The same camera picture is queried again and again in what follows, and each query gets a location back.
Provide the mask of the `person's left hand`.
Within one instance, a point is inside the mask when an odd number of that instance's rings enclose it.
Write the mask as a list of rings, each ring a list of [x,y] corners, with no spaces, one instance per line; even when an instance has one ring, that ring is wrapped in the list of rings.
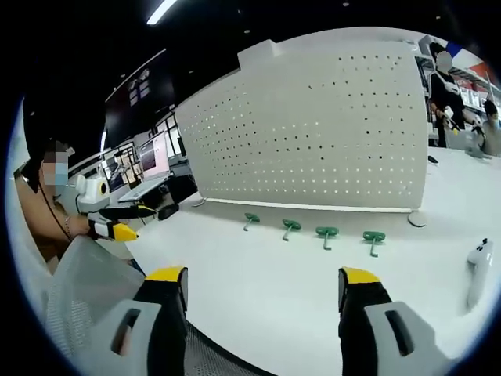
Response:
[[[88,218],[84,215],[72,215],[67,218],[67,228],[72,238],[87,235],[90,231]]]

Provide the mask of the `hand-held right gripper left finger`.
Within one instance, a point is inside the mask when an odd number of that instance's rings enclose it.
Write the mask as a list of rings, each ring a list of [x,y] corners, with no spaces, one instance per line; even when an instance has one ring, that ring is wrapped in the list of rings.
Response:
[[[95,325],[84,350],[85,375],[183,375],[188,268],[169,266],[143,281]]]

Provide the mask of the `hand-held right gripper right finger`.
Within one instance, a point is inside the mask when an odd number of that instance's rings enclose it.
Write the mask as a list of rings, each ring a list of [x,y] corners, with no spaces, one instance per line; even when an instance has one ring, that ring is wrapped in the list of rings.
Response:
[[[444,375],[451,368],[433,327],[392,301],[371,272],[339,269],[338,307],[343,375]]]

